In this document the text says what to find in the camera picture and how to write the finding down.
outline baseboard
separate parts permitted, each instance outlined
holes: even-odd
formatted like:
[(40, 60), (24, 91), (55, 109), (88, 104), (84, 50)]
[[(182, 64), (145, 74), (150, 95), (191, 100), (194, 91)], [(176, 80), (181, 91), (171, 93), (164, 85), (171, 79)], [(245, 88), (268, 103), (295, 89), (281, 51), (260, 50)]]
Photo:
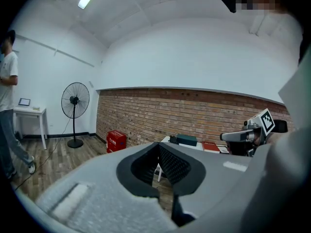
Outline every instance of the baseboard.
[(18, 132), (15, 133), (15, 138), (20, 141), (20, 134)]
[[(76, 133), (76, 136), (82, 136), (82, 135), (89, 135), (88, 132), (81, 132), (81, 133)], [(48, 138), (64, 138), (64, 137), (73, 137), (73, 134), (49, 134), (47, 135)], [(23, 136), (24, 139), (41, 139), (40, 134), (28, 134)]]
[(96, 137), (98, 138), (98, 139), (100, 139), (102, 142), (104, 142), (105, 144), (107, 143), (104, 139), (102, 139), (99, 135), (97, 135), (97, 134), (95, 134), (96, 135)]

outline tablet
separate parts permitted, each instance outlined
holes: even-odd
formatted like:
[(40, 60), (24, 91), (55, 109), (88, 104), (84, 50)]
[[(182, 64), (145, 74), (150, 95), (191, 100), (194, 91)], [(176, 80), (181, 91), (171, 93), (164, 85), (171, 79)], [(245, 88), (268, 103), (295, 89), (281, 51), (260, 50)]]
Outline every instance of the tablet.
[(30, 104), (30, 99), (20, 99), (18, 105), (25, 105), (29, 106)]

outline ceiling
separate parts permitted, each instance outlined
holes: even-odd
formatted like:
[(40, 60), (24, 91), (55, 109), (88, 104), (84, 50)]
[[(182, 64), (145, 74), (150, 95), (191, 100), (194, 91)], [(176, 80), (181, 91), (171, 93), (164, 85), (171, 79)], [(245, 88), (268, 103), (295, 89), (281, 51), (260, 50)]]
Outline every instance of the ceiling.
[(79, 0), (51, 0), (106, 47), (127, 34), (170, 19), (218, 18), (241, 23), (252, 33), (265, 33), (298, 51), (301, 29), (288, 15), (231, 13), (221, 0), (91, 0), (82, 10)]

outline jeans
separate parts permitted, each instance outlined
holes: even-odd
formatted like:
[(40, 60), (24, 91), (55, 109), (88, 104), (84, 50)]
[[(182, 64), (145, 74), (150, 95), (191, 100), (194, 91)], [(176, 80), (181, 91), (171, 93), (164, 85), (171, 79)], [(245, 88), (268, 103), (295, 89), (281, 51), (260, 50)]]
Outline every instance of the jeans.
[(0, 161), (3, 171), (7, 177), (15, 171), (10, 149), (27, 166), (31, 166), (34, 163), (32, 157), (25, 151), (21, 143), (15, 138), (13, 110), (0, 112)]

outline fan base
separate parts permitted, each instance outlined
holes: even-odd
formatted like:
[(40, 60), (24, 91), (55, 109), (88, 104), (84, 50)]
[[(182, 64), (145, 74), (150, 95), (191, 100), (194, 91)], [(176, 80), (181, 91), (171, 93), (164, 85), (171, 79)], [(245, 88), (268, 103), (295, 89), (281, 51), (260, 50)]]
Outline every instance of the fan base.
[(79, 140), (79, 139), (76, 139), (76, 140), (72, 139), (72, 140), (68, 141), (67, 145), (68, 145), (68, 147), (70, 147), (72, 149), (77, 149), (83, 145), (83, 141)]

